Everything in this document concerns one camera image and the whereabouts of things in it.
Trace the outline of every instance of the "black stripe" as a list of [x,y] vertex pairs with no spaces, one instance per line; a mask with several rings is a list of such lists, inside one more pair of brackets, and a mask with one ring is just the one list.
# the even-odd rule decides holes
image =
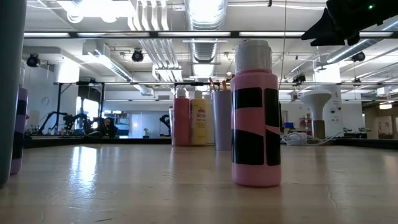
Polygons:
[[266,130],[267,165],[280,165],[280,136]]
[[265,89],[264,96],[266,125],[279,127],[278,90]]
[[27,103],[25,100],[18,100],[17,115],[26,115]]
[[14,131],[14,144],[12,145],[12,159],[22,158],[24,148],[24,134]]
[[232,94],[232,104],[234,110],[239,108],[262,107],[261,88],[244,88],[235,90]]
[[232,161],[236,164],[263,165],[264,138],[258,134],[233,130]]

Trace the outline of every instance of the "spotlight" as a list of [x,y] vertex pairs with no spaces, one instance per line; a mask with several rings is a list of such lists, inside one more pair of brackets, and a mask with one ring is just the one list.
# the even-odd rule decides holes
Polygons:
[[38,54],[30,54],[30,57],[26,61],[27,66],[37,68],[40,66],[40,59]]
[[134,49],[134,53],[131,56],[131,59],[135,62],[141,62],[144,59],[144,55],[142,54],[141,49]]
[[363,52],[360,52],[354,56],[351,57],[351,60],[353,62],[362,62],[363,60],[365,60],[366,56]]

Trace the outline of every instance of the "security camera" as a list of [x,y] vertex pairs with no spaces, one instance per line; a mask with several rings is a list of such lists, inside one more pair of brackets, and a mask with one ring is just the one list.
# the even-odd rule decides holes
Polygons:
[[30,57],[26,61],[27,66],[37,68],[40,66],[40,59],[38,54],[30,54]]
[[144,55],[142,54],[141,49],[134,49],[134,53],[131,56],[131,59],[135,62],[141,62],[144,59]]

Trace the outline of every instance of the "desk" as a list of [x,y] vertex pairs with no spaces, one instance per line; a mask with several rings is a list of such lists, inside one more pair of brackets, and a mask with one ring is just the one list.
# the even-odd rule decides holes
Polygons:
[[280,187],[238,186],[213,147],[26,149],[0,223],[398,223],[398,152],[282,146],[282,173]]

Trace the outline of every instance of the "ventilation duct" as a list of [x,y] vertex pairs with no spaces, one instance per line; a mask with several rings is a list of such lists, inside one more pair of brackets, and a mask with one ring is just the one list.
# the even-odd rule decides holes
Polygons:
[[[227,0],[185,0],[186,18],[190,30],[221,30],[224,26]],[[193,65],[195,75],[210,76],[213,74],[214,61],[219,44],[212,43],[191,43],[193,62],[207,63]]]

